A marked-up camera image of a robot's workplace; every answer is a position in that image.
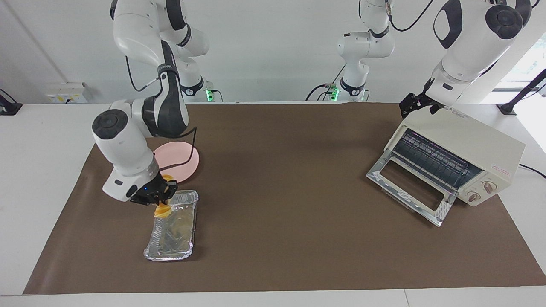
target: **brown mat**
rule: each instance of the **brown mat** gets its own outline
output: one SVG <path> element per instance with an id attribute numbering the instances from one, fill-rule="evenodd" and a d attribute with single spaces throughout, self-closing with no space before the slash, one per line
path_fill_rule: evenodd
<path id="1" fill-rule="evenodd" d="M 365 178 L 401 121 L 397 105 L 189 112 L 201 165 L 180 187 L 200 195 L 194 254 L 143 257 L 154 209 L 101 191 L 111 165 L 95 147 L 25 294 L 546 285 L 498 197 L 459 202 L 436 228 Z"/>

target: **oven knob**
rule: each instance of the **oven knob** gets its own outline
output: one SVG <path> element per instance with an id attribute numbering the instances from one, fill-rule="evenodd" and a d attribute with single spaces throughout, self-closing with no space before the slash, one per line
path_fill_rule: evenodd
<path id="1" fill-rule="evenodd" d="M 480 197 L 480 195 L 478 193 L 470 192 L 468 194 L 468 202 L 469 203 L 473 203 L 473 202 L 477 201 L 480 198 L 481 197 Z"/>
<path id="2" fill-rule="evenodd" d="M 487 194 L 491 194 L 497 190 L 497 185 L 495 185 L 493 182 L 486 181 L 483 183 L 483 188 Z"/>

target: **white robotic arm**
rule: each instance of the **white robotic arm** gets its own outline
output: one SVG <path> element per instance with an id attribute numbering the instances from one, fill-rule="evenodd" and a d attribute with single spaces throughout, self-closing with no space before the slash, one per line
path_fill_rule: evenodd
<path id="1" fill-rule="evenodd" d="M 336 85 L 339 100 L 360 101 L 370 71 L 363 60 L 388 57 L 394 51 L 385 0 L 363 0 L 360 15 L 369 31 L 347 33 L 337 43 L 337 52 L 346 63 L 345 73 Z"/>
<path id="2" fill-rule="evenodd" d="M 118 48 L 156 67 L 161 91 L 145 99 L 117 101 L 93 122 L 95 141 L 114 166 L 103 191 L 124 202 L 166 203 L 177 183 L 162 178 L 145 138 L 183 136 L 189 117 L 181 88 L 187 84 L 193 91 L 188 96 L 196 96 L 205 92 L 206 83 L 189 56 L 205 54 L 209 45 L 201 31 L 185 23 L 182 0 L 114 0 L 110 12 Z"/>
<path id="3" fill-rule="evenodd" d="M 453 105 L 462 92 L 487 72 L 514 43 L 531 16 L 529 0 L 449 0 L 434 22 L 434 33 L 447 54 L 432 72 L 420 95 L 409 94 L 401 103 L 402 117 L 432 106 L 435 113 Z"/>

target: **pink plate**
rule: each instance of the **pink plate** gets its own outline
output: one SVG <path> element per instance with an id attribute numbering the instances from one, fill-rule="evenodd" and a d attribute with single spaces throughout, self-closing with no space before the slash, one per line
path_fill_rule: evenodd
<path id="1" fill-rule="evenodd" d="M 189 159 L 189 154 L 192 151 L 192 144 L 185 142 L 167 143 L 153 153 L 156 155 L 159 168 L 167 167 L 173 164 L 184 163 Z M 193 156 L 188 164 L 166 169 L 161 172 L 162 175 L 171 175 L 177 182 L 183 182 L 190 178 L 197 170 L 199 165 L 199 152 L 197 148 L 193 149 Z"/>

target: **white table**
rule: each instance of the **white table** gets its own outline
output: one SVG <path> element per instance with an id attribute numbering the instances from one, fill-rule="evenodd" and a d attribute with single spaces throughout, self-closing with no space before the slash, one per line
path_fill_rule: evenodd
<path id="1" fill-rule="evenodd" d="M 546 286 L 21 296 L 93 146 L 91 123 L 107 108 L 25 105 L 17 116 L 0 117 L 0 306 L 546 306 Z M 502 116 L 492 105 L 457 108 L 527 144 L 522 163 L 546 170 L 544 151 L 516 117 Z M 546 181 L 520 169 L 500 197 L 546 271 Z"/>

